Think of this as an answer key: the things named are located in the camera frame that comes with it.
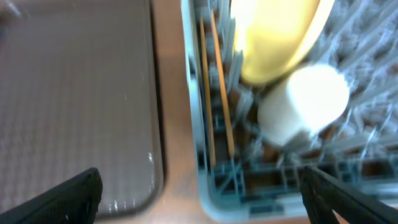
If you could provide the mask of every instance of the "orange stick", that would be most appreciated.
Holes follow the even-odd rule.
[[[216,22],[214,19],[213,10],[211,10],[211,31],[213,33],[214,45],[216,49],[216,61],[218,69],[218,78],[220,80],[221,100],[223,103],[226,138],[228,140],[228,151],[229,151],[229,156],[233,158],[235,155],[234,137],[232,134],[231,117],[229,115],[228,98],[226,96],[226,90],[225,90],[223,63],[221,61],[221,54],[220,54],[220,43],[218,42],[218,34],[217,34],[217,28],[216,28]]]
[[[207,67],[207,52],[206,52],[206,39],[205,39],[205,25],[203,19],[200,19],[200,40],[201,40],[201,63],[203,67],[203,78],[205,79],[205,100],[207,111],[207,126],[209,132],[209,147],[210,147],[210,165],[216,165],[216,151],[214,147],[214,134],[213,134],[213,115],[211,115],[211,101],[210,101],[210,82]]]

